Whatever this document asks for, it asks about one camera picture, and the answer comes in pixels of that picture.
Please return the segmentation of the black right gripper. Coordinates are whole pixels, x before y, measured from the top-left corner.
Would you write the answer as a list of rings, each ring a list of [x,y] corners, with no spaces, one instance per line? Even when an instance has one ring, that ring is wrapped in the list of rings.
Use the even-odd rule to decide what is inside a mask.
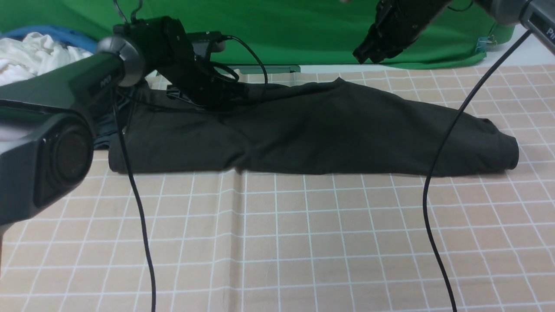
[[[450,0],[381,0],[363,42],[353,51],[362,65],[392,59],[418,40],[451,3]]]

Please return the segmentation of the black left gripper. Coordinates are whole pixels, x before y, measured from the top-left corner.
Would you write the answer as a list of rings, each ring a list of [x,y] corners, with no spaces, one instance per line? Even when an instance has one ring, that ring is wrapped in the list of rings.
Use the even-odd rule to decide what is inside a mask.
[[[193,50],[178,19],[161,16],[114,26],[144,62],[145,73],[159,72],[193,104],[209,111],[228,111],[248,95],[247,87],[218,73],[215,63]]]

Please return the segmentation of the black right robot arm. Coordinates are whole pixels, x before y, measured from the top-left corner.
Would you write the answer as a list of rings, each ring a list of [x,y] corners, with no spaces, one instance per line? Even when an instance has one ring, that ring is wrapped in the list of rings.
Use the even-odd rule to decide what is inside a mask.
[[[554,9],[552,0],[474,0],[496,23],[521,24],[534,34],[549,51],[554,45]],[[450,0],[381,0],[376,6],[375,22],[353,56],[363,64],[380,63],[402,53],[418,40],[422,32],[444,10]]]

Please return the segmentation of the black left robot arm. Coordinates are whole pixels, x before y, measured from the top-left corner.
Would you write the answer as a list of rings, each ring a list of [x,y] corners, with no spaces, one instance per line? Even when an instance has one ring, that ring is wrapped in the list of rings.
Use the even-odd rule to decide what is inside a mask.
[[[33,218],[89,172],[95,139],[91,106],[152,71],[178,89],[195,111],[225,112],[246,95],[217,73],[212,52],[231,39],[220,32],[186,33],[169,16],[117,24],[91,57],[1,87],[0,225]]]

